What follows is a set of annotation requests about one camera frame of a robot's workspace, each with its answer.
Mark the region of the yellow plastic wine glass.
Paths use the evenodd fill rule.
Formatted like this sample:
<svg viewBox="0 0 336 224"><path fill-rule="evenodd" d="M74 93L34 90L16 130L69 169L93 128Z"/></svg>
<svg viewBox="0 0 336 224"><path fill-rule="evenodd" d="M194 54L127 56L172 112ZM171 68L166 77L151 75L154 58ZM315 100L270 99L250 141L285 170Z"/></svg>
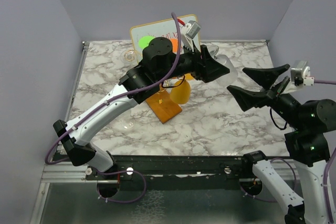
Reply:
<svg viewBox="0 0 336 224"><path fill-rule="evenodd" d="M190 73L186 74L184 77L173 79L175 82L172 84L170 99L177 104L186 104L191 95L189 81L193 79L194 78Z"/></svg>

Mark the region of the orange plastic wine glass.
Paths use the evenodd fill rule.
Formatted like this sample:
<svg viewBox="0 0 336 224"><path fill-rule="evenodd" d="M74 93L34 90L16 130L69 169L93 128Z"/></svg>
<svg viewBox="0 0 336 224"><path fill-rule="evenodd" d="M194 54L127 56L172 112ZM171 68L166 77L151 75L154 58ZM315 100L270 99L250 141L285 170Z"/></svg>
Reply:
<svg viewBox="0 0 336 224"><path fill-rule="evenodd" d="M180 47L178 46L178 39L177 38L170 38L170 42L172 43L173 46L173 52L177 53L177 51L180 49Z"/></svg>

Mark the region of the green plastic wine glass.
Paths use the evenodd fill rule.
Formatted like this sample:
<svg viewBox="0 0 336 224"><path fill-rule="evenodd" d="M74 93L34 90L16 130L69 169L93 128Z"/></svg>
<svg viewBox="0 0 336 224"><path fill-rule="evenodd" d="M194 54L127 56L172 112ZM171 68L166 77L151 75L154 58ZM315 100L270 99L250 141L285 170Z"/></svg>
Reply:
<svg viewBox="0 0 336 224"><path fill-rule="evenodd" d="M149 45L149 43L154 39L153 36L143 36L139 39L138 45L141 49L144 49Z"/></svg>

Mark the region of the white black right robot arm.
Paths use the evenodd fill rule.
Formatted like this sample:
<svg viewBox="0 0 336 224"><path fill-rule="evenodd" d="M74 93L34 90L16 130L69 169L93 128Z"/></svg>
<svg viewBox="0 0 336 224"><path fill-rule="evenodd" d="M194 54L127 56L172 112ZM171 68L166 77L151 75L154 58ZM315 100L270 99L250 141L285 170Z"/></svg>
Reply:
<svg viewBox="0 0 336 224"><path fill-rule="evenodd" d="M335 153L329 151L326 132L335 130L335 102L330 99L298 102L292 93L313 86L314 77L305 61L291 68L244 68L244 73L261 86L252 92L228 86L240 108L269 107L292 127L285 144L297 169L302 195L297 195L274 170L261 151L243 156L241 171L257 177L281 207L286 223L335 223L335 204L329 169Z"/></svg>

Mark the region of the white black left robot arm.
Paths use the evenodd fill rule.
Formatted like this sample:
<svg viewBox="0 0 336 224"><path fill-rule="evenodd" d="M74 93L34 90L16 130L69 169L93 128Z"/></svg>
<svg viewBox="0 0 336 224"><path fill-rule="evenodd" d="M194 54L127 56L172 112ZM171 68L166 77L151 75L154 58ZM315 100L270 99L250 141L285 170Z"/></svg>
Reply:
<svg viewBox="0 0 336 224"><path fill-rule="evenodd" d="M73 166L88 164L97 168L102 178L110 179L116 172L111 154L91 142L101 129L157 93L167 79L189 73L208 83L229 72L205 45L180 55L173 52L169 39L157 37L143 49L139 64L129 69L104 98L72 120L56 121L53 127Z"/></svg>

